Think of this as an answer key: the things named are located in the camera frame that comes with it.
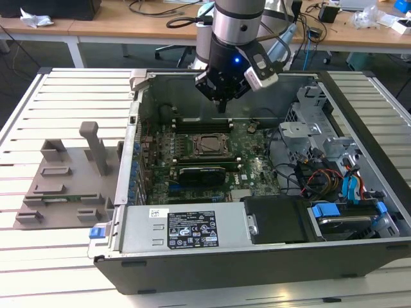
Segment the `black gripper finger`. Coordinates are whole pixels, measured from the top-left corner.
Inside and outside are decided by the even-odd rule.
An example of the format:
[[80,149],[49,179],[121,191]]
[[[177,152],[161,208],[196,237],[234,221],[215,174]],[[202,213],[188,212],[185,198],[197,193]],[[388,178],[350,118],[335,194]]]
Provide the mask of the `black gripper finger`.
[[216,101],[218,112],[223,112],[223,96],[211,69],[206,69],[195,78],[195,87],[210,101]]
[[222,99],[222,112],[226,111],[227,103],[233,99],[241,98],[245,93],[250,90],[250,85],[246,80],[242,80],[239,83],[229,85],[223,91]]

